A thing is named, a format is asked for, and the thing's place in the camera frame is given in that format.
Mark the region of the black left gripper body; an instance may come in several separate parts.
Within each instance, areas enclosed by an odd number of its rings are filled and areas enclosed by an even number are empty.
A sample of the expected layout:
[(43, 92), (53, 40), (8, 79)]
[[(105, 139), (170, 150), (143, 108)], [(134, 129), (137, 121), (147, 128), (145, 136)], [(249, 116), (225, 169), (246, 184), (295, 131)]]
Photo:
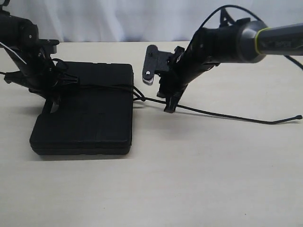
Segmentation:
[(21, 63), (21, 86), (47, 99), (60, 99), (58, 84), (65, 72), (65, 62), (58, 58), (46, 59), (40, 67)]

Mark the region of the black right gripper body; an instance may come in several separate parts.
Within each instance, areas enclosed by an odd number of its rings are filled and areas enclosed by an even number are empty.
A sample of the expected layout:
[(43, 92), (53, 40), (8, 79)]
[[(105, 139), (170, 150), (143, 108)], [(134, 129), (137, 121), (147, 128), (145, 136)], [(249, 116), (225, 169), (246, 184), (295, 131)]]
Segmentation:
[(187, 86), (180, 85), (178, 74), (174, 69), (174, 64), (185, 51), (185, 48), (177, 46), (174, 53), (169, 56), (165, 63), (168, 67), (168, 71), (161, 71), (159, 73), (159, 91), (157, 92), (157, 97), (182, 97)]

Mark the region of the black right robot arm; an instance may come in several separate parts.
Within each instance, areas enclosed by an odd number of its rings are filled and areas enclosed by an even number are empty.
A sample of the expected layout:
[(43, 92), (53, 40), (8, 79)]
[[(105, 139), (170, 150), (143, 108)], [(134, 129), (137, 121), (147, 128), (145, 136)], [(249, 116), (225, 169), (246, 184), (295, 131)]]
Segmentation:
[(188, 84), (221, 63), (257, 63), (267, 55), (303, 54), (303, 26), (269, 28), (261, 21), (237, 21), (219, 28), (199, 28), (187, 48), (176, 47), (158, 94), (164, 111), (173, 113)]

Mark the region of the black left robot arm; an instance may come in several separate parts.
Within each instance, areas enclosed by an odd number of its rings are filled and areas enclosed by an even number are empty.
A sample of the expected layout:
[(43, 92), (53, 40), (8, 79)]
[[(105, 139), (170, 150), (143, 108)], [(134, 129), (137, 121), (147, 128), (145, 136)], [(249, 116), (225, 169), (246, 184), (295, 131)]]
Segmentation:
[(64, 94), (77, 92), (80, 79), (67, 73), (68, 66), (53, 59), (60, 42), (41, 39), (38, 26), (29, 19), (0, 10), (0, 47), (18, 71), (4, 73), (4, 80), (28, 88), (30, 93), (59, 102)]

